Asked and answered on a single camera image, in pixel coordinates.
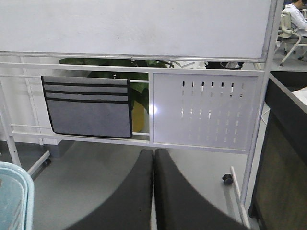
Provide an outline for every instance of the perforated metal panel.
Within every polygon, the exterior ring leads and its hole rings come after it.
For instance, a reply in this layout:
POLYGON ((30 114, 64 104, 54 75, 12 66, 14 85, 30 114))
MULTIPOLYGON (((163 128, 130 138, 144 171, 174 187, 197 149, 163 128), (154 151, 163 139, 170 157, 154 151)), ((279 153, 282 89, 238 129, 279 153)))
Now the perforated metal panel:
POLYGON ((155 142, 246 149, 258 77, 154 74, 153 80, 155 142))

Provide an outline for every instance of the organizer pocket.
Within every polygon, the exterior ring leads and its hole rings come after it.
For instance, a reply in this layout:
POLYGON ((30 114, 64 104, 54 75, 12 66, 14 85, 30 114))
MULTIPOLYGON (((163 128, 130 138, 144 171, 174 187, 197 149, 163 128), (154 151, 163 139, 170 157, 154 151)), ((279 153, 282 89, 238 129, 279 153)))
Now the organizer pocket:
POLYGON ((55 133, 132 137, 129 80, 42 76, 42 85, 55 133))

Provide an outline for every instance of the dark partition panel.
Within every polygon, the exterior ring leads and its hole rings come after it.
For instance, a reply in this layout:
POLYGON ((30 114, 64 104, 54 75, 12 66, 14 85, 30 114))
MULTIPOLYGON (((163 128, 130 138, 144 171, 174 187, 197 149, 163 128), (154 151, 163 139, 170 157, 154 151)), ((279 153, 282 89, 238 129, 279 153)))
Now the dark partition panel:
POLYGON ((284 85, 274 77, 268 85, 271 111, 249 214, 263 230, 307 230, 307 114, 285 87, 303 88, 307 78, 274 74, 284 85))

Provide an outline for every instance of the whiteboard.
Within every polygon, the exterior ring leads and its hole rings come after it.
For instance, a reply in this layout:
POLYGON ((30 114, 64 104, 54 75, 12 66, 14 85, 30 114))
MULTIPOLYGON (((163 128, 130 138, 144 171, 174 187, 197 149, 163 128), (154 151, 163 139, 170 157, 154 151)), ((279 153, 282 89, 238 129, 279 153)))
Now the whiteboard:
POLYGON ((271 0, 3 0, 0 52, 261 59, 270 6, 271 0))

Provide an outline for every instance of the white metal frame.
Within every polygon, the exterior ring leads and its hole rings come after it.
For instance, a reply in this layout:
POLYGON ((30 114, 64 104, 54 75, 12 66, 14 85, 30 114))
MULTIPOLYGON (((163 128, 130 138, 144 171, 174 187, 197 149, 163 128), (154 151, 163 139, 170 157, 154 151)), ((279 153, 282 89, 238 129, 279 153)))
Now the white metal frame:
MULTIPOLYGON (((153 89, 153 75, 154 73, 193 73, 193 74, 203 74, 207 73, 208 71, 211 71, 212 74, 216 73, 225 73, 226 75, 234 75, 234 74, 245 74, 245 75, 255 75, 258 74, 258 76, 261 76, 261 86, 258 88, 259 90, 259 103, 256 106, 256 122, 254 125, 254 130, 252 134, 252 140, 250 143, 250 148, 248 148, 248 159, 246 163, 245 173, 244 173, 244 179, 242 184, 242 189, 240 191, 239 185, 236 180, 234 169, 232 170, 233 176, 235 178, 235 189, 237 194, 237 203, 240 210, 241 218, 243 223, 249 227, 249 224, 246 222, 246 210, 245 210, 245 201, 247 196, 247 190, 248 190, 248 183, 249 183, 249 177, 251 173, 251 166, 253 163, 253 157, 254 157, 254 151, 256 147, 256 141, 257 141, 257 134, 259 130, 259 124, 261 120, 261 112, 264 104, 264 97, 268 82, 268 76, 270 74, 270 66, 272 63, 272 56, 274 54, 274 47, 275 47, 275 38, 277 36, 278 31, 278 24, 279 24, 279 18, 280 18, 280 12, 282 10, 283 1, 282 0, 276 0, 272 1, 272 8, 270 17, 271 22, 268 23, 267 28, 267 39, 266 44, 264 47, 267 47, 268 49, 264 52, 267 52, 264 54, 265 56, 265 63, 264 63, 264 69, 261 70, 261 67, 259 64, 255 63, 255 69, 256 71, 238 71, 233 72, 232 70, 205 70, 205 69, 165 69, 165 68, 142 68, 142 67, 112 67, 112 66, 85 66, 85 65, 60 65, 60 64, 40 64, 40 63, 24 63, 24 60, 22 59, 22 56, 35 56, 35 57, 83 57, 83 58, 97 58, 97 56, 93 57, 91 55, 79 55, 79 54, 27 54, 27 53, 6 53, 1 52, 2 55, 8 55, 8 56, 14 56, 18 55, 21 56, 21 63, 11 63, 11 62, 0 62, 0 67, 2 68, 21 68, 24 70, 23 75, 0 75, 0 77, 10 77, 10 78, 25 78, 25 83, 28 86, 28 92, 29 96, 31 98, 31 87, 27 83, 29 78, 39 78, 40 76, 32 76, 27 74, 27 69, 61 69, 61 70, 82 70, 82 71, 120 71, 120 72, 146 72, 149 73, 149 84, 150 84, 150 123, 149 128, 150 130, 154 129, 154 102, 153 102, 153 96, 154 96, 154 89, 153 89)), ((103 56, 101 58, 128 58, 126 56, 103 56)), ((159 57, 145 57, 146 59, 159 59, 159 57)), ((176 57, 170 57, 162 59, 169 59, 169 60, 178 60, 176 57)), ((199 58, 181 58, 180 60, 189 60, 189 61, 204 61, 203 59, 199 58)), ((208 58, 206 61, 251 61, 244 58, 238 58, 236 60, 228 60, 228 59, 211 59, 208 58)), ((33 108, 33 116, 35 117, 35 108, 33 108)), ((134 135, 141 135, 141 136, 147 136, 149 137, 149 141, 145 140, 139 140, 139 139, 112 139, 112 138, 87 138, 87 137, 75 137, 75 136, 65 136, 65 135, 58 135, 58 134, 44 134, 40 131, 40 129, 46 129, 50 127, 46 126, 40 126, 38 122, 36 122, 35 125, 27 125, 27 124, 12 124, 10 115, 8 113, 7 105, 5 103, 5 97, 4 92, 2 89, 2 86, 0 84, 0 119, 3 125, 4 130, 4 136, 7 140, 9 151, 12 157, 12 161, 14 164, 21 165, 20 160, 18 157, 18 152, 16 149, 16 145, 14 142, 15 136, 27 136, 27 137, 35 137, 35 138, 53 138, 53 139, 66 139, 66 140, 76 140, 76 141, 90 141, 90 142, 104 142, 104 143, 117 143, 117 144, 129 144, 129 145, 140 145, 140 146, 152 146, 152 147, 164 147, 164 148, 195 148, 195 149, 201 149, 201 150, 216 150, 211 149, 207 147, 195 147, 195 146, 185 146, 185 145, 172 145, 172 144, 157 144, 153 142, 153 133, 133 133, 134 135), (20 132, 15 131, 14 127, 32 127, 36 128, 37 132, 20 132)), ((50 153, 47 151, 29 170, 30 174, 33 174, 35 170, 42 164, 42 162, 45 161, 46 158, 48 158, 50 153)))

